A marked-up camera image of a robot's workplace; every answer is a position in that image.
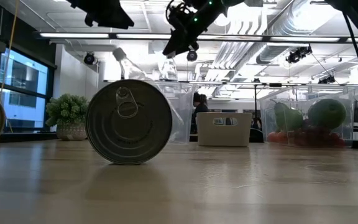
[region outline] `green fruit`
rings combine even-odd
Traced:
[[[294,131],[303,124],[303,116],[298,110],[290,109],[283,103],[274,106],[277,127],[283,131]]]
[[[311,105],[308,116],[312,125],[334,129],[345,121],[346,109],[338,100],[323,99]]]

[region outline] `glass window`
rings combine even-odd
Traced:
[[[2,105],[13,128],[44,127],[44,98],[4,89]]]
[[[7,52],[3,53],[1,57],[1,83],[6,69],[6,55]],[[11,85],[45,95],[47,92],[47,79],[48,68],[46,66],[13,50],[11,51],[4,81],[5,85]]]

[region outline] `spotlight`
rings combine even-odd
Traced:
[[[197,53],[194,50],[189,51],[187,54],[187,61],[194,62],[197,60]]]
[[[296,50],[292,50],[290,55],[285,59],[288,63],[297,63],[301,59],[305,58],[306,55],[313,53],[311,47],[299,47]]]
[[[320,78],[318,80],[318,84],[330,84],[335,82],[335,77],[333,75],[329,75],[324,78]]]
[[[94,65],[96,63],[94,52],[86,53],[86,56],[84,57],[84,63],[87,65]]]

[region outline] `plastic container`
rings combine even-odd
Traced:
[[[172,131],[168,143],[188,144],[196,85],[178,82],[146,82],[159,89],[171,107]]]
[[[352,144],[354,88],[294,86],[259,100],[264,139],[296,147]]]

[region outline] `window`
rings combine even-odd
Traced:
[[[44,127],[45,99],[4,89],[2,105],[12,128]]]
[[[37,98],[24,94],[9,94],[9,105],[28,106],[36,108]]]
[[[48,68],[15,51],[9,55],[6,74],[6,55],[2,54],[0,82],[45,95],[47,91]]]
[[[14,50],[6,66],[6,56],[7,51],[1,54],[0,66],[0,84],[4,81],[2,106],[7,117],[5,132],[10,132],[9,125],[14,132],[47,128],[45,104],[48,99],[48,67]]]

